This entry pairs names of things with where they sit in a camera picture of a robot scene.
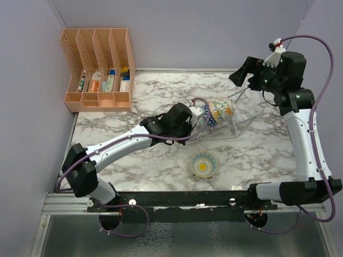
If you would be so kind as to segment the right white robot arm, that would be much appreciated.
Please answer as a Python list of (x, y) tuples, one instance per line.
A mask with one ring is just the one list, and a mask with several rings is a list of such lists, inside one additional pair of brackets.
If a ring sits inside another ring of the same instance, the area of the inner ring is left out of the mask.
[(311, 113), (315, 97), (311, 90), (301, 86), (307, 61), (298, 52), (285, 51), (277, 66), (268, 67), (263, 62), (249, 56), (229, 79), (241, 87), (247, 74), (252, 74), (247, 80), (251, 90), (273, 94), (293, 146), (296, 180), (252, 184), (246, 203), (251, 209), (259, 209), (266, 200), (288, 206), (322, 203), (329, 199), (328, 190), (332, 194), (342, 190), (342, 182), (332, 178), (315, 132), (316, 114)]

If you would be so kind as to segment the blue orange floral bowl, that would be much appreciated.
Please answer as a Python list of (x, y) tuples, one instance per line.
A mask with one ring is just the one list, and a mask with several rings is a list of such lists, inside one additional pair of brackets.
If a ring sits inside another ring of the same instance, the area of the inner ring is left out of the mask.
[(227, 115), (222, 109), (219, 108), (219, 105), (216, 101), (210, 101), (209, 106), (210, 113), (217, 123), (221, 124), (227, 119)]

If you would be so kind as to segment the red patterned bowl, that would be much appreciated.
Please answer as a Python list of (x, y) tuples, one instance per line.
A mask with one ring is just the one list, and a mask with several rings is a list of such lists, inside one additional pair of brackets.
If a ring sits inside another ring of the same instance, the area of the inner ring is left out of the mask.
[(221, 117), (215, 102), (210, 101), (208, 106), (207, 105), (202, 105), (202, 108), (205, 111), (204, 119), (207, 119), (208, 115), (210, 116), (209, 120), (208, 120), (208, 125), (210, 127), (216, 127), (217, 125), (223, 123), (223, 118)]

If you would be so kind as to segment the teal ceramic bowl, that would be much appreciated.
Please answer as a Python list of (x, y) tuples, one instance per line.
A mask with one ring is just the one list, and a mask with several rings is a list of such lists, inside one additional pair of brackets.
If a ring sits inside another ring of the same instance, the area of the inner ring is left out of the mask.
[(205, 119), (199, 119), (197, 122), (197, 126), (199, 127), (198, 130), (201, 131), (213, 131), (213, 127), (209, 126)]

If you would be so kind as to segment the yellow blue rimmed bowl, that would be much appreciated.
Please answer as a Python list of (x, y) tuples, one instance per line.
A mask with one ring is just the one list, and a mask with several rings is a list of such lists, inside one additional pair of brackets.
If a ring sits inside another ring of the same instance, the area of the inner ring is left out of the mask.
[(208, 152), (199, 152), (190, 159), (190, 169), (197, 177), (210, 178), (218, 170), (218, 161)]

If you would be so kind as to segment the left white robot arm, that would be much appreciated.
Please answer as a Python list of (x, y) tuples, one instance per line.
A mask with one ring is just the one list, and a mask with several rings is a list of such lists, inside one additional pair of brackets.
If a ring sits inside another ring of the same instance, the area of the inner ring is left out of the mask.
[(90, 196), (100, 202), (106, 211), (118, 206), (117, 192), (111, 183), (98, 177), (98, 173), (115, 161), (158, 143), (185, 145), (199, 118), (204, 114), (199, 107), (177, 103), (164, 114), (147, 117), (128, 132), (97, 145), (73, 145), (62, 165), (75, 197)]

